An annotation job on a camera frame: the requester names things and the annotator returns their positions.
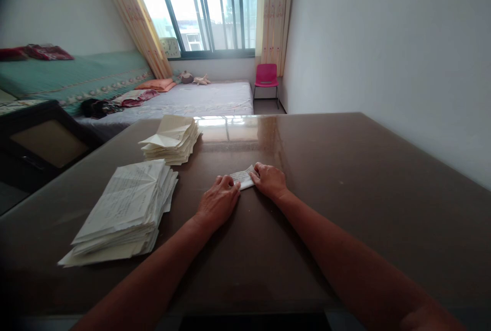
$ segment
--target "beige curtain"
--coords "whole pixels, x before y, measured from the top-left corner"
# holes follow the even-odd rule
[[[283,76],[290,3],[292,0],[257,0],[256,65],[275,63]]]
[[[172,68],[143,0],[114,0],[133,41],[157,79],[170,78]]]

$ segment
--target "white paper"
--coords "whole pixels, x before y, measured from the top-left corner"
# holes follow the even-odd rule
[[[155,144],[161,147],[176,147],[183,139],[186,130],[194,123],[191,117],[164,115],[157,133],[139,143]]]
[[[254,166],[251,165],[247,168],[245,171],[239,171],[235,172],[233,174],[230,174],[232,179],[234,179],[234,184],[237,182],[240,182],[240,190],[244,190],[247,188],[250,188],[254,185],[254,182],[252,181],[251,177],[249,176],[249,172],[255,172]]]
[[[157,133],[139,143],[145,160],[165,159],[167,165],[182,165],[188,162],[193,146],[199,137],[196,121],[176,115],[165,115]]]
[[[177,172],[163,159],[118,167],[58,264],[71,267],[151,252],[170,211]]]

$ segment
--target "bed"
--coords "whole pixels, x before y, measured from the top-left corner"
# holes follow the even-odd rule
[[[73,61],[0,62],[0,88],[18,99],[55,99],[80,124],[104,141],[139,119],[163,115],[252,115],[251,86],[247,80],[208,85],[178,84],[167,93],[94,120],[81,116],[80,104],[89,98],[112,99],[149,79],[153,73],[138,51],[75,56]]]
[[[253,115],[251,85],[247,80],[214,82],[208,85],[178,84],[167,93],[145,101],[142,106],[96,120],[75,120],[108,141],[140,119],[159,119],[163,115],[228,116]]]

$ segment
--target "dark cabinet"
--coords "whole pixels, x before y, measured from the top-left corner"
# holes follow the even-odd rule
[[[57,101],[15,101],[0,111],[0,180],[25,192],[35,192],[102,145]]]

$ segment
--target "gray bedsheet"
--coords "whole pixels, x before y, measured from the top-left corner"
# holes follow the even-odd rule
[[[90,128],[103,141],[108,141],[140,119],[160,119],[164,115],[253,114],[251,85],[246,80],[236,80],[208,85],[178,84],[171,91],[144,102],[143,106],[127,108],[99,120],[85,117],[75,120]]]

